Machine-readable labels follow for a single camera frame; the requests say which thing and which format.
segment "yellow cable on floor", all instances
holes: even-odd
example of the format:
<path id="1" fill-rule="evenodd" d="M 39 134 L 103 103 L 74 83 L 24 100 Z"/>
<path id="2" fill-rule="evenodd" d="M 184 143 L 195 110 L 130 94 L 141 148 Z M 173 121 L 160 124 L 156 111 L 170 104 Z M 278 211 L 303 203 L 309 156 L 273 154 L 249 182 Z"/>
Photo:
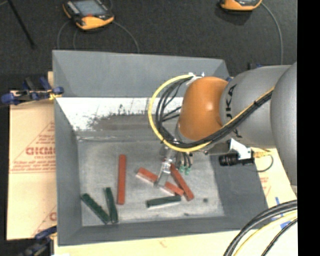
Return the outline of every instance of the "yellow cable on floor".
<path id="1" fill-rule="evenodd" d="M 267 230 L 271 230 L 273 228 L 275 228 L 276 226 L 279 226 L 282 223 L 285 223 L 287 221 L 293 221 L 294 219 L 298 218 L 298 211 L 295 210 L 287 215 L 284 215 L 272 222 L 270 222 L 269 224 L 263 226 L 262 228 L 258 229 L 257 231 L 255 231 L 253 234 L 251 234 L 238 248 L 238 250 L 234 253 L 233 256 L 237 256 L 239 255 L 239 253 L 241 251 L 243 251 L 244 247 L 246 244 L 248 244 L 250 241 L 252 241 L 254 238 L 256 238 L 259 234 L 267 231 Z"/>

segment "gray bin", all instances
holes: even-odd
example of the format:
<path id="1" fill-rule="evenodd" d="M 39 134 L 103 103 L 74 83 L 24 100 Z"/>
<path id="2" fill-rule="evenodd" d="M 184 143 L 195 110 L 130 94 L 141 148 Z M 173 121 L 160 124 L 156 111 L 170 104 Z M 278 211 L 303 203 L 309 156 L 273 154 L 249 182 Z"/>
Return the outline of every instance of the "gray bin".
<path id="1" fill-rule="evenodd" d="M 59 245 L 238 230 L 268 208 L 253 166 L 220 167 L 217 156 L 196 153 L 183 176 L 195 198 L 147 209 L 146 200 L 168 196 L 136 177 L 140 167 L 158 173 L 161 166 L 161 143 L 145 112 L 148 98 L 166 80 L 189 72 L 228 77 L 220 59 L 53 51 L 54 85 L 65 89 L 55 101 Z M 174 129 L 175 120 L 168 126 Z M 105 225 L 80 195 L 90 194 L 107 210 L 103 188 L 117 196 L 119 154 L 127 156 L 125 204 L 117 205 L 119 223 Z"/>

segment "black floor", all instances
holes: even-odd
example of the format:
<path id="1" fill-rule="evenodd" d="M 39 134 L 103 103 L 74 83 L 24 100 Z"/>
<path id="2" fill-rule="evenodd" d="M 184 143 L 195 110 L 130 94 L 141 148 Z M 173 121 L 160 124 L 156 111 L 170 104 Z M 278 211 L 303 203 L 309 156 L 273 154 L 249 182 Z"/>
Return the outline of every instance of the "black floor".
<path id="1" fill-rule="evenodd" d="M 141 54 L 223 59 L 231 76 L 246 71 L 248 64 L 290 65 L 297 61 L 298 0 L 263 0 L 264 5 L 253 12 L 238 14 L 221 10 L 218 0 L 112 1 L 118 25 L 88 33 L 77 32 L 67 22 L 60 0 L 12 0 L 36 44 L 32 49 L 10 5 L 0 0 L 0 94 L 20 87 L 26 76 L 50 71 L 53 49 L 136 53 L 137 46 L 126 30 L 134 36 Z M 30 242 L 4 241 L 7 108 L 0 108 L 0 118 L 0 256 L 7 256 Z"/>

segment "orange block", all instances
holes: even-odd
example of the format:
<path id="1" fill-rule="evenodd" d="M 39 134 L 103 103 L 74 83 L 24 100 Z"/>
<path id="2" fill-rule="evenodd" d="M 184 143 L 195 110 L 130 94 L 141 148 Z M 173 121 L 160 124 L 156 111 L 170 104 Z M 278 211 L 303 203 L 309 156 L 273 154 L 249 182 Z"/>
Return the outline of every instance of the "orange block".
<path id="1" fill-rule="evenodd" d="M 157 175 L 142 167 L 138 170 L 137 175 L 152 183 L 155 183 L 158 178 Z M 164 184 L 164 188 L 170 193 L 177 194 L 179 196 L 182 196 L 184 194 L 184 191 L 181 188 L 177 187 L 176 185 L 173 185 L 168 181 Z"/>
<path id="2" fill-rule="evenodd" d="M 125 204 L 125 195 L 126 195 L 126 166 L 127 158 L 124 154 L 119 156 L 118 164 L 118 193 L 117 193 L 117 204 Z"/>
<path id="3" fill-rule="evenodd" d="M 194 194 L 192 193 L 191 189 L 188 187 L 184 178 L 182 178 L 181 174 L 176 169 L 174 164 L 171 164 L 170 171 L 171 171 L 171 176 L 173 177 L 175 183 L 184 191 L 185 198 L 188 201 L 194 199 L 195 198 Z"/>

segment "cardboard sheet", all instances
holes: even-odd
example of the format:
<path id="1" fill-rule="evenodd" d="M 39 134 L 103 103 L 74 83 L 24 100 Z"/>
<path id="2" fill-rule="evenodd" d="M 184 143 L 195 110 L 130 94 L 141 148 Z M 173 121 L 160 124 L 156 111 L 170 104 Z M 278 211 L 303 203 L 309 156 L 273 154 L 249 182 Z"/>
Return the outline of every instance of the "cardboard sheet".
<path id="1" fill-rule="evenodd" d="M 32 238 L 57 222 L 53 102 L 10 107 L 7 239 Z"/>

